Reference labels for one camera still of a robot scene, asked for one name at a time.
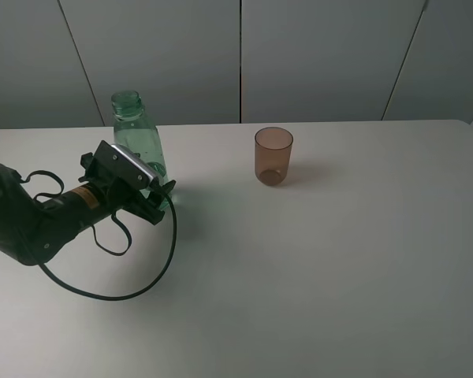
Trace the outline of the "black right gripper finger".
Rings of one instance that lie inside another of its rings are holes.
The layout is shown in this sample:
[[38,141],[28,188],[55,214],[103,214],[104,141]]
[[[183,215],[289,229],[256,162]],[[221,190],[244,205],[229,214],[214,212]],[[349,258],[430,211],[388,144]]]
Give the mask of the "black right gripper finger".
[[160,183],[158,180],[153,180],[151,182],[151,192],[155,195],[161,195],[162,197],[170,197],[176,184],[176,180],[171,180],[167,183]]

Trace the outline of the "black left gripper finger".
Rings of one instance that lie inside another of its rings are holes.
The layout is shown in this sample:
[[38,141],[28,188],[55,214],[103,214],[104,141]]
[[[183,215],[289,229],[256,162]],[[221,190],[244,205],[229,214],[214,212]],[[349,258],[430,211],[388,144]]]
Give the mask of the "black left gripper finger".
[[138,198],[136,202],[136,215],[150,224],[156,225],[162,221],[165,215],[165,212],[160,210],[159,206],[154,198]]

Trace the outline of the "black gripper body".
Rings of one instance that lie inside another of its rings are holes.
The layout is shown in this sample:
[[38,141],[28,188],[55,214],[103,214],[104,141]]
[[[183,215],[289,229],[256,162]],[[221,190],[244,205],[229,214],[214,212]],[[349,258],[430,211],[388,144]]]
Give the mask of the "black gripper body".
[[95,160],[94,153],[83,154],[80,158],[84,174],[79,178],[82,184],[77,188],[77,213],[111,215],[123,209],[136,215],[137,199],[145,198],[142,190],[135,190],[112,175]]

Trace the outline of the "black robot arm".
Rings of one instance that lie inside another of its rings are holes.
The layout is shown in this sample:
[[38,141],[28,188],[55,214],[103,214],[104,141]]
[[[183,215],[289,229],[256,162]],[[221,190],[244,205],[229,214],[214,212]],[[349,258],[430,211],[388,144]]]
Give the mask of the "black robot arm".
[[35,196],[23,187],[28,178],[0,164],[0,251],[22,265],[40,265],[106,218],[124,229],[116,216],[121,209],[150,224],[159,223],[164,217],[161,204],[175,181],[155,183],[144,197],[119,172],[110,169],[109,162],[108,158],[84,154],[79,187]]

